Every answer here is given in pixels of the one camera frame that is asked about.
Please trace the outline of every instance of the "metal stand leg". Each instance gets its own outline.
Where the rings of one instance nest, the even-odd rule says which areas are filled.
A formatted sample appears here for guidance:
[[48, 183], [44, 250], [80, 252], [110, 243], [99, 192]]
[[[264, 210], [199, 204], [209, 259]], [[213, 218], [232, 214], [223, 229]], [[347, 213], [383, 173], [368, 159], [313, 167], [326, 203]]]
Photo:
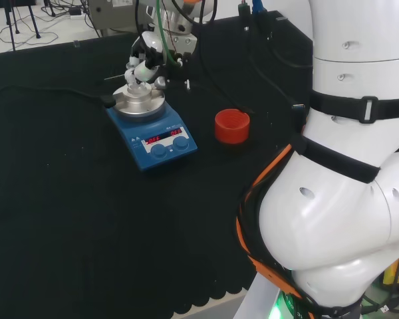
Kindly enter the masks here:
[[52, 17], [56, 17], [56, 13], [53, 11], [53, 6], [52, 3], [50, 2], [50, 0], [45, 0], [45, 7], [49, 6], [49, 8], [51, 8], [51, 16]]
[[40, 37], [40, 33], [39, 33], [39, 30], [37, 29], [37, 25], [35, 24], [35, 19], [34, 19], [33, 10], [31, 9], [31, 6], [30, 6], [30, 5], [28, 6], [28, 10], [29, 10], [29, 14], [31, 15], [31, 18], [32, 18], [32, 20], [33, 20], [34, 30], [35, 30], [35, 37], [39, 39], [39, 38], [41, 38], [41, 37]]
[[11, 32], [11, 39], [12, 39], [13, 51], [16, 51], [16, 49], [15, 49], [15, 40], [13, 39], [11, 15], [10, 15], [10, 8], [11, 8], [10, 1], [11, 1], [11, 0], [4, 0], [3, 5], [4, 5], [4, 7], [5, 7], [6, 21], [8, 21], [8, 23], [9, 23], [9, 30], [10, 30], [10, 32]]
[[15, 0], [10, 0], [12, 4], [12, 14], [13, 14], [13, 20], [15, 22], [15, 33], [18, 35], [19, 30], [18, 30], [18, 25], [16, 24], [16, 17], [15, 17]]

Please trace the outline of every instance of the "black cable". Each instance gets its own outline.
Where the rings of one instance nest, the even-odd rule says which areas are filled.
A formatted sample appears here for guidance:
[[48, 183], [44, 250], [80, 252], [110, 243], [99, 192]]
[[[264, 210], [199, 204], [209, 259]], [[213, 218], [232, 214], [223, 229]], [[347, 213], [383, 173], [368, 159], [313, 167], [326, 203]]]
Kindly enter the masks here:
[[274, 83], [266, 74], [264, 74], [260, 68], [255, 64], [254, 58], [252, 55], [249, 55], [250, 65], [253, 67], [254, 71], [269, 85], [272, 86], [279, 94], [288, 102], [288, 105], [292, 107], [295, 103], [294, 99], [288, 96], [287, 93], [284, 92], [282, 88], [280, 88], [276, 83]]
[[251, 13], [249, 8], [246, 9], [247, 11], [240, 11], [239, 14], [249, 15], [248, 17], [244, 17], [244, 21], [248, 21], [248, 32], [247, 34], [247, 54], [249, 59], [249, 64], [253, 68], [253, 70], [274, 90], [276, 90], [288, 103], [289, 107], [291, 108], [294, 104], [296, 104], [294, 98], [291, 98], [281, 87], [279, 87], [273, 80], [271, 80], [255, 63], [253, 58], [253, 33], [255, 32], [256, 28], [255, 25], [252, 23]]
[[87, 15], [88, 15], [88, 13], [84, 14], [84, 22], [86, 23], [87, 27], [89, 27], [91, 29], [94, 29], [94, 27], [92, 25], [88, 25], [88, 23], [87, 23]]
[[[217, 11], [217, 0], [214, 0], [214, 8], [213, 8], [213, 16], [215, 17], [215, 12]], [[205, 1], [202, 1], [201, 3], [201, 9], [199, 11], [199, 34], [198, 34], [198, 46], [199, 46], [199, 62], [201, 63], [202, 68], [204, 69], [205, 75], [210, 79], [211, 83], [215, 87], [215, 89], [221, 94], [233, 107], [237, 108], [238, 110], [248, 113], [248, 114], [254, 114], [254, 111], [252, 111], [250, 108], [247, 108], [245, 106], [239, 105], [215, 80], [213, 74], [211, 73], [211, 70], [208, 68], [208, 65], [204, 62], [203, 59], [203, 16], [204, 16], [204, 7], [205, 7]]]
[[283, 63], [286, 66], [289, 66], [290, 68], [298, 68], [301, 70], [308, 70], [313, 67], [313, 65], [301, 65], [301, 64], [295, 64], [291, 61], [288, 61], [287, 59], [283, 58], [277, 51], [276, 48], [272, 48], [271, 50], [272, 55], [281, 63]]
[[84, 98], [88, 98], [91, 100], [101, 100], [100, 96], [90, 95], [88, 93], [84, 93], [73, 88], [49, 88], [49, 87], [34, 87], [34, 86], [25, 86], [25, 85], [18, 85], [18, 84], [11, 84], [6, 85], [0, 88], [0, 93], [6, 91], [10, 88], [20, 88], [23, 90], [33, 90], [33, 91], [45, 91], [45, 92], [63, 92], [63, 93], [70, 93], [82, 96]]
[[129, 31], [121, 31], [121, 30], [116, 30], [116, 29], [112, 29], [112, 28], [109, 28], [109, 29], [114, 31], [114, 32], [118, 32], [118, 33], [131, 33]]
[[384, 299], [384, 301], [381, 302], [380, 304], [362, 307], [362, 311], [360, 313], [361, 314], [370, 314], [371, 312], [376, 312], [376, 311], [378, 311], [378, 309], [385, 306], [388, 303], [388, 301], [390, 301], [393, 294], [396, 294], [396, 287], [398, 286], [398, 281], [399, 281], [399, 262], [398, 262], [398, 266], [396, 267], [396, 273], [394, 275], [392, 289], [390, 290], [387, 298]]

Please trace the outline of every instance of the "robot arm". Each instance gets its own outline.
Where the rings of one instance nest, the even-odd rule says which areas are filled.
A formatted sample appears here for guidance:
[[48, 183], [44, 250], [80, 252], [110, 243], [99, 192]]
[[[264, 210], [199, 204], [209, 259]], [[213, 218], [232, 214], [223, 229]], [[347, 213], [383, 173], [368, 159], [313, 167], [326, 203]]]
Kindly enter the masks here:
[[[378, 173], [363, 182], [295, 148], [260, 199], [258, 233], [319, 306], [359, 306], [371, 282], [399, 259], [399, 1], [309, 2], [320, 99], [303, 137], [336, 152], [348, 169], [345, 158]], [[384, 116], [383, 104], [398, 115]], [[360, 118], [345, 112], [353, 105]]]
[[[155, 0], [141, 1], [151, 7], [157, 5]], [[213, 0], [204, 1], [204, 15], [207, 15], [212, 10]], [[191, 19], [200, 16], [201, 0], [186, 0], [183, 2], [178, 0], [177, 2]], [[156, 8], [154, 31], [142, 33], [147, 48], [142, 47], [140, 38], [133, 44], [128, 70], [125, 74], [128, 83], [133, 83], [136, 80], [140, 82], [154, 80], [159, 68], [164, 66], [169, 58], [174, 59], [179, 66], [182, 66], [182, 57], [193, 53], [195, 50], [197, 39], [190, 33], [192, 24], [178, 12], [171, 0], [162, 0], [162, 3], [166, 9]], [[158, 15], [161, 16], [162, 32]], [[172, 56], [168, 57], [167, 52], [170, 52]]]

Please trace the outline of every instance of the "screw hole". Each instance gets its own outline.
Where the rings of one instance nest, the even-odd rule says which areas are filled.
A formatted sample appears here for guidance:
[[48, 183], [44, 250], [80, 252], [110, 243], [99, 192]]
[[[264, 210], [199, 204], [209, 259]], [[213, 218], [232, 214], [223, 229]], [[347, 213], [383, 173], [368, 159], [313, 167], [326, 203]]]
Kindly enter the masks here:
[[315, 194], [307, 188], [304, 187], [300, 187], [300, 193], [305, 196], [307, 199], [314, 199], [315, 198]]
[[392, 194], [393, 194], [394, 200], [399, 201], [399, 191], [396, 188], [392, 189]]

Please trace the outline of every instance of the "red cup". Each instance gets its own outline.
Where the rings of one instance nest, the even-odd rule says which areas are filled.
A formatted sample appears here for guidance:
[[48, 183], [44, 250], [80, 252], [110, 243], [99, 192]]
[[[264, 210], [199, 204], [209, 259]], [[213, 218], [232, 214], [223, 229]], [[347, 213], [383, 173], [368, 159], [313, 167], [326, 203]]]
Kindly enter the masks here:
[[235, 108], [223, 110], [215, 116], [215, 138], [225, 144], [246, 141], [250, 129], [248, 114]]

